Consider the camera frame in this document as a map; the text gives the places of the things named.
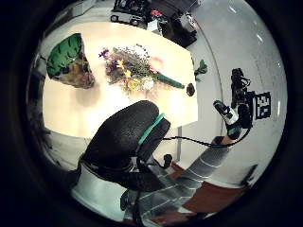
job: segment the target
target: green cloth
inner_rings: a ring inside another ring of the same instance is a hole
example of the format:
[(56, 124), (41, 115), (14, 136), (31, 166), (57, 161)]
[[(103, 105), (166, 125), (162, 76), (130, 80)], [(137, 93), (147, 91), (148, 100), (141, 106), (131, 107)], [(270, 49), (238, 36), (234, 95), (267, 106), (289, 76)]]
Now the green cloth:
[(75, 33), (57, 44), (51, 51), (46, 70), (52, 79), (57, 77), (63, 67), (67, 67), (76, 57), (79, 56), (82, 49), (82, 38), (79, 33)]

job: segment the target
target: gray sleeve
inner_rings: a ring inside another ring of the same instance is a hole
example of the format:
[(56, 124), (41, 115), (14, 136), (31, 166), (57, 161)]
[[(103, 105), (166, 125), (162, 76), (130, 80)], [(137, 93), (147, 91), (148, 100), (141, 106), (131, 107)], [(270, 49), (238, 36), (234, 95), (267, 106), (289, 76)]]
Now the gray sleeve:
[[(212, 144), (220, 144), (222, 137), (216, 137)], [(208, 148), (193, 164), (176, 180), (168, 174), (165, 178), (166, 187), (151, 193), (142, 193), (140, 202), (141, 217), (154, 218), (173, 208), (178, 208), (187, 202), (222, 163), (228, 148)]]
[[(218, 145), (222, 140), (223, 137), (218, 136), (212, 141), (212, 144)], [(193, 196), (196, 189), (201, 187), (202, 182), (221, 166), (228, 151), (229, 148), (208, 148), (176, 179), (176, 182)]]

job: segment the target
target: dark round object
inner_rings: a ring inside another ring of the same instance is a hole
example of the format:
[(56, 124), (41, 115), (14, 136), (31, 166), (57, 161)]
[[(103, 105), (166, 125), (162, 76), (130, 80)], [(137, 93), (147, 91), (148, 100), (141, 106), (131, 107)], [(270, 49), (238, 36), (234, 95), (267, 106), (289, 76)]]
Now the dark round object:
[(196, 92), (195, 87), (193, 86), (192, 83), (190, 83), (187, 86), (187, 94), (188, 94), (188, 96), (193, 96), (195, 94), (195, 92)]
[(117, 22), (119, 20), (119, 17), (116, 15), (111, 16), (111, 21), (112, 22)]
[(130, 23), (131, 23), (132, 26), (138, 26), (139, 25), (139, 22), (135, 19), (132, 19)]

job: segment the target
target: flower bouquet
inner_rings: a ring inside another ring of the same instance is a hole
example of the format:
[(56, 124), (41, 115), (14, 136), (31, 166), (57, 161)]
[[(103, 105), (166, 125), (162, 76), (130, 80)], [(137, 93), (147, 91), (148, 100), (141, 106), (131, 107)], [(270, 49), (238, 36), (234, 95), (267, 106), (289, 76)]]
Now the flower bouquet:
[(104, 48), (99, 56), (106, 60), (106, 75), (110, 84), (122, 82), (125, 92), (149, 91), (156, 81), (162, 81), (170, 86), (184, 89), (185, 85), (170, 79), (159, 71), (163, 61), (151, 57), (140, 44), (134, 47), (114, 47), (112, 51)]

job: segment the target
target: purple flower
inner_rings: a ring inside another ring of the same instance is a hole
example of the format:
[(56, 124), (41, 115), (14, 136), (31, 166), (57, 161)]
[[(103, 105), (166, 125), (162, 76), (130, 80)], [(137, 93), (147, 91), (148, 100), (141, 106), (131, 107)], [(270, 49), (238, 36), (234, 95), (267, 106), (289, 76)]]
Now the purple flower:
[(98, 56), (106, 59), (106, 55), (108, 52), (110, 52), (109, 49), (104, 49), (101, 53), (98, 54)]

